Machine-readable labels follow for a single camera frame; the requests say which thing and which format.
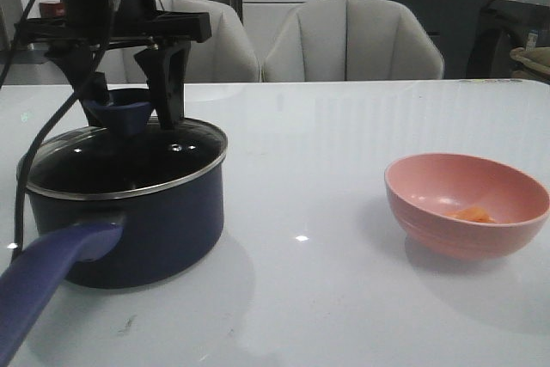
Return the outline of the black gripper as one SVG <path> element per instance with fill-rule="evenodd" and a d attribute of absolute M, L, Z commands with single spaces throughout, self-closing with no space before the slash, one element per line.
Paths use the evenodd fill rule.
<path fill-rule="evenodd" d="M 145 74 L 150 102 L 160 126 L 174 129 L 184 119 L 184 78 L 192 41 L 202 43 L 211 37 L 210 15 L 206 12 L 167 12 L 156 10 L 142 21 L 116 21 L 99 26 L 71 26 L 64 16 L 30 18 L 15 25 L 20 42 L 51 43 L 55 41 L 87 42 L 98 45 L 109 35 L 112 42 L 153 39 L 183 39 L 156 49 L 143 49 L 134 60 Z M 46 58 L 64 74 L 72 87 L 68 102 L 94 101 L 112 103 L 107 79 L 98 67 L 106 50 L 93 51 L 90 46 L 50 46 Z"/>

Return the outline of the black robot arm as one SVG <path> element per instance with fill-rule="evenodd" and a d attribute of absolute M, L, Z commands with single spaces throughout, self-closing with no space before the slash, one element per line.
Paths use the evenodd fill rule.
<path fill-rule="evenodd" d="M 121 136 L 140 133 L 152 113 L 161 128 L 184 118 L 184 75 L 193 42 L 211 37 L 204 11 L 161 11 L 156 0 L 61 0 L 64 15 L 22 18 L 15 42 L 46 43 L 46 58 L 63 73 L 93 126 Z M 134 56 L 146 89 L 120 92 L 107 87 L 98 66 L 110 50 L 139 47 Z"/>

